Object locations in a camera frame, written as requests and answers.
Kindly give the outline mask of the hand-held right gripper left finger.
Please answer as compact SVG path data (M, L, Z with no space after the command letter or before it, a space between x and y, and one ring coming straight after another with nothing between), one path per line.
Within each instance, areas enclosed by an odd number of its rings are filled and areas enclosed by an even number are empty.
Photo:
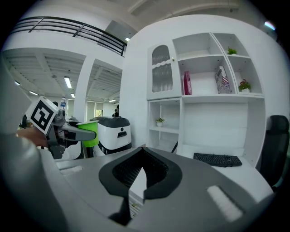
M142 148L57 163L63 193L58 199L70 232L144 232L144 220L131 218L129 187L136 175L134 155Z

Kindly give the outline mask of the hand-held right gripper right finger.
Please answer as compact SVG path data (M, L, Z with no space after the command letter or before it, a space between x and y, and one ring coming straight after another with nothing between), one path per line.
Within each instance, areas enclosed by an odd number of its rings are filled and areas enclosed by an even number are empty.
M243 231L266 208L273 191L247 163L218 168L155 150L182 171L178 187L167 197L149 199L128 224L140 232Z

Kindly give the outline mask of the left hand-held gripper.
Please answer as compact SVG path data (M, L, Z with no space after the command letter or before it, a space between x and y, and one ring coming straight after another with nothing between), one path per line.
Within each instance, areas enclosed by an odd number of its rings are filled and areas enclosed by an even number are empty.
M78 141L94 140L94 131L77 128L66 120L65 110L59 109L46 97L32 102L26 112L28 120L43 134L46 147L55 160L76 160Z

